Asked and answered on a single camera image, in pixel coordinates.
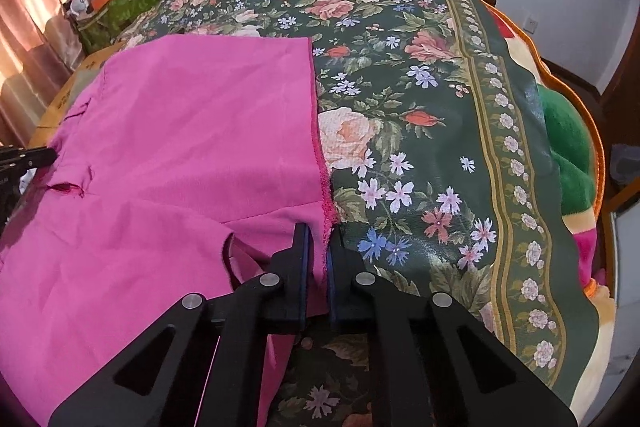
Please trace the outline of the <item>magenta pink pants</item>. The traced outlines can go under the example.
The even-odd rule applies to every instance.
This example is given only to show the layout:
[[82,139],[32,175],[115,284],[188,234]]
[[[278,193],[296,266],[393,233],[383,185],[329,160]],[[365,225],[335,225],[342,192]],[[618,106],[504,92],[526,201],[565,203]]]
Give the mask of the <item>magenta pink pants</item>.
[[38,425],[186,294],[262,274],[304,222],[324,310],[334,214],[306,38],[114,54],[1,235],[1,373]]

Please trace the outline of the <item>pink striped curtain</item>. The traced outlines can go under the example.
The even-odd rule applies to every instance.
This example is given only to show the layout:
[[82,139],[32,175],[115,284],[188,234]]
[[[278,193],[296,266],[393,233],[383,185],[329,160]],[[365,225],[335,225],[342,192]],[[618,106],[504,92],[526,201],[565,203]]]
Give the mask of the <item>pink striped curtain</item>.
[[84,58],[67,0],[1,0],[1,143],[25,145]]

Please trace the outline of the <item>green basket of clutter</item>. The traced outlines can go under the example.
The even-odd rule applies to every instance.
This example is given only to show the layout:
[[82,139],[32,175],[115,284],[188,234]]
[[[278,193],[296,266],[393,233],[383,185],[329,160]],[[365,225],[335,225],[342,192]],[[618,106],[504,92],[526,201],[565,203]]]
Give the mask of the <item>green basket of clutter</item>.
[[160,0],[67,0],[63,6],[82,48],[90,54],[112,44],[158,2]]

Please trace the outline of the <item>dark green floral bedspread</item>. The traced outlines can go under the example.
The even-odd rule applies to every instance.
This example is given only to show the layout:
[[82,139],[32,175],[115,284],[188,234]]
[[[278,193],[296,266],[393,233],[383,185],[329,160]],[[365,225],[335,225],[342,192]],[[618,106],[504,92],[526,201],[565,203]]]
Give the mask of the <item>dark green floral bedspread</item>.
[[482,0],[162,0],[124,33],[307,37],[347,245],[447,291],[568,406],[596,307],[562,219],[541,91]]

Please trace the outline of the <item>colourful plush blanket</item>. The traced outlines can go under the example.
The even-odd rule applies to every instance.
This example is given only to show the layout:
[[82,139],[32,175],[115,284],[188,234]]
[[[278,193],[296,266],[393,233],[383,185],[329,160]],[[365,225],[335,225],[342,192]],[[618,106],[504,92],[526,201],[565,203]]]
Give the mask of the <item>colourful plush blanket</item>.
[[614,334],[615,300],[605,285],[603,272],[594,275],[597,217],[605,188],[605,156],[602,141],[589,110],[578,94],[552,75],[533,40],[496,8],[496,0],[482,0],[506,40],[514,62],[535,77],[541,91],[551,152],[560,167],[562,219],[578,250],[578,280],[598,312],[599,332],[594,353],[572,396],[570,409],[582,421],[596,399],[608,367]]

